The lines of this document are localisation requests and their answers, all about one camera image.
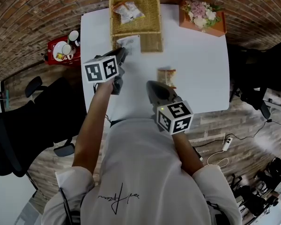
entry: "white table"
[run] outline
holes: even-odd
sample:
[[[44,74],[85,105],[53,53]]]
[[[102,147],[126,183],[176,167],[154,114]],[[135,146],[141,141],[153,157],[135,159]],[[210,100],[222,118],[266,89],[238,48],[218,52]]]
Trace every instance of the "white table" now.
[[[226,110],[229,107],[229,62],[225,36],[214,37],[179,27],[178,5],[161,5],[163,46],[161,53],[127,56],[122,68],[124,84],[119,96],[110,98],[111,120],[150,117],[152,105],[146,82],[156,80],[157,69],[176,69],[176,93],[187,100],[194,113]],[[81,17],[81,63],[112,49],[109,9]],[[94,95],[82,71],[85,106]]]

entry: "pink flower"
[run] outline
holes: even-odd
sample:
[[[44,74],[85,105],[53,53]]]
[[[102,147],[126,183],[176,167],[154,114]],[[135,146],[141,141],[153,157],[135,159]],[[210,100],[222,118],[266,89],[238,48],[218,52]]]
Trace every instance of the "pink flower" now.
[[[206,8],[202,2],[192,1],[191,5],[191,12],[193,13],[194,17],[201,16],[202,18],[206,18]]]

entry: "snack bag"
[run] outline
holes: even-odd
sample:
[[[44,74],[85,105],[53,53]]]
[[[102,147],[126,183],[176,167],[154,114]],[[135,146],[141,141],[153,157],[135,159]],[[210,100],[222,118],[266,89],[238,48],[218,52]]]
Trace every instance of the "snack bag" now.
[[[120,2],[112,10],[121,15],[121,24],[131,22],[136,18],[145,17],[133,1]]]
[[[168,85],[171,88],[176,88],[173,80],[174,75],[176,73],[176,69],[166,70],[166,69],[159,69],[157,71],[157,81]]]

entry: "brick wall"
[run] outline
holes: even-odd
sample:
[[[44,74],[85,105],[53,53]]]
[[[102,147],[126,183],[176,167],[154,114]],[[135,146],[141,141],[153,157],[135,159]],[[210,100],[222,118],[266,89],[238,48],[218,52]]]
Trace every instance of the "brick wall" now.
[[[281,0],[204,1],[225,8],[229,42],[258,49],[281,42]],[[0,0],[0,80],[41,60],[47,42],[79,28],[83,13],[106,7],[108,0]]]

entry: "power strip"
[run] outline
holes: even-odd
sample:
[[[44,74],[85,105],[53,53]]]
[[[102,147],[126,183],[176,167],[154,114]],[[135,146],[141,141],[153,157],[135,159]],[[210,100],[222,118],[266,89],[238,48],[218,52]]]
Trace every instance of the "power strip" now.
[[[226,142],[225,142],[225,144],[223,146],[223,149],[222,149],[223,151],[227,151],[228,150],[229,146],[231,145],[232,140],[233,140],[232,137],[228,137],[226,139]]]

